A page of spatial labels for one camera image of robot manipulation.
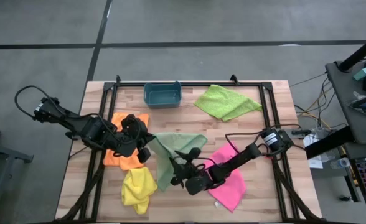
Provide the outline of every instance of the blue plastic bin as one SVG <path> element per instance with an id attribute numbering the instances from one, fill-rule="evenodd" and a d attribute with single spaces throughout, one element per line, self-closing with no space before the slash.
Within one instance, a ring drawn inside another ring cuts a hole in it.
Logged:
<path id="1" fill-rule="evenodd" d="M 144 85 L 144 102 L 153 109 L 177 108 L 182 99 L 182 85 L 174 83 Z"/>

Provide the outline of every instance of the yellow cloth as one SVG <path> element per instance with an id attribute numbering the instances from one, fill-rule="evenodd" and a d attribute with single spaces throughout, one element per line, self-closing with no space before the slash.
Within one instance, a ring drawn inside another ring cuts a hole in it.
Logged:
<path id="1" fill-rule="evenodd" d="M 128 113 L 115 113 L 113 115 L 112 123 L 117 127 L 118 131 L 122 130 L 122 124 L 121 121 L 125 119 L 129 115 Z M 148 114 L 141 114 L 137 116 L 144 124 L 148 125 L 149 115 Z M 138 149 L 135 149 L 133 151 L 132 156 L 125 157 L 125 156 L 119 156 L 115 157 L 114 151 L 107 149 L 106 156 L 104 157 L 103 163 L 104 166 L 120 166 L 122 170 L 130 170 L 133 168 L 143 167 L 144 164 L 139 162 Z"/>
<path id="2" fill-rule="evenodd" d="M 131 169 L 122 184 L 123 205 L 133 205 L 136 213 L 142 215 L 148 208 L 149 196 L 156 190 L 157 184 L 147 167 Z"/>

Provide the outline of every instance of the orange cloth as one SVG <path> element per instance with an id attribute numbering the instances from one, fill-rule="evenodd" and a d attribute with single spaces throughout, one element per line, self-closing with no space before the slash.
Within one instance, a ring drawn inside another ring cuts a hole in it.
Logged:
<path id="1" fill-rule="evenodd" d="M 125 119 L 129 115 L 128 113 L 115 113 L 113 115 L 112 123 L 118 128 L 118 131 L 122 130 L 121 121 Z M 145 125 L 148 125 L 149 115 L 148 114 L 141 114 L 137 116 L 142 122 L 145 123 Z M 113 156 L 114 151 L 107 149 L 106 156 L 104 157 L 103 163 L 105 166 L 120 166 L 122 170 L 130 170 L 134 168 L 143 167 L 144 164 L 139 162 L 138 149 L 135 149 L 133 151 L 132 156 L 125 157 L 125 156 L 119 156 L 115 157 Z"/>

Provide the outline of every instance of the lime green towel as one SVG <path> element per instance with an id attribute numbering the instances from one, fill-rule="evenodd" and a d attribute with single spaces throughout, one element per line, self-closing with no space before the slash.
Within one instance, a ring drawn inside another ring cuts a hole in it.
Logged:
<path id="1" fill-rule="evenodd" d="M 147 146 L 157 154 L 157 185 L 164 192 L 170 185 L 174 172 L 169 158 L 177 156 L 175 151 L 189 153 L 193 147 L 202 148 L 207 138 L 202 134 L 184 133 L 157 133 L 155 136 Z M 176 159 L 176 162 L 185 163 L 182 159 Z"/>
<path id="2" fill-rule="evenodd" d="M 234 91 L 218 85 L 211 85 L 194 103 L 207 114 L 222 121 L 228 121 L 253 110 L 261 110 L 262 105 Z"/>

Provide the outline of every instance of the wooden table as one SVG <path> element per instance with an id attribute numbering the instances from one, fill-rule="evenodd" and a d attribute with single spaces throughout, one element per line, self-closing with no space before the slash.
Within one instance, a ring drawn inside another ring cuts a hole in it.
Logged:
<path id="1" fill-rule="evenodd" d="M 272 82 L 281 124 L 298 123 L 288 81 Z M 103 84 L 104 82 L 88 82 L 81 114 L 98 112 Z M 228 88 L 260 102 L 258 88 L 240 86 Z M 194 106 L 193 103 L 206 89 L 206 87 L 183 87 L 180 107 L 151 110 L 143 101 L 143 87 L 119 87 L 115 112 L 136 115 L 149 114 L 148 129 L 150 133 L 172 131 L 205 135 L 208 138 L 208 142 L 202 148 L 202 157 L 209 157 L 215 150 L 226 143 L 225 133 L 255 132 L 265 127 L 263 114 L 260 111 L 252 111 L 226 123 L 204 113 Z M 271 124 L 273 125 L 269 101 L 268 111 Z M 244 136 L 232 139 L 239 149 L 242 150 L 253 141 L 254 137 Z M 294 142 L 302 145 L 301 140 L 297 139 Z M 83 144 L 81 142 L 75 142 L 71 153 L 82 147 Z M 312 212 L 321 217 L 306 153 L 302 149 L 292 147 L 287 154 L 295 190 Z M 156 179 L 155 157 L 156 155 L 152 153 L 146 166 Z M 68 162 L 56 218 L 65 215 L 82 193 L 87 176 L 89 158 L 90 150 L 87 149 L 74 156 Z M 182 189 L 180 186 L 170 186 L 166 192 L 157 191 L 150 196 L 150 205 L 147 213 L 137 215 L 132 206 L 125 207 L 121 202 L 121 184 L 126 172 L 119 167 L 106 167 L 97 220 L 98 222 L 270 222 L 281 220 L 271 161 L 267 158 L 259 157 L 241 166 L 239 170 L 246 182 L 247 191 L 233 213 L 222 206 L 215 207 L 215 199 L 207 192 L 191 196 L 186 189 Z M 89 199 L 88 216 L 90 216 L 92 210 L 93 192 Z M 285 189 L 284 197 L 288 215 L 292 217 L 289 197 Z"/>

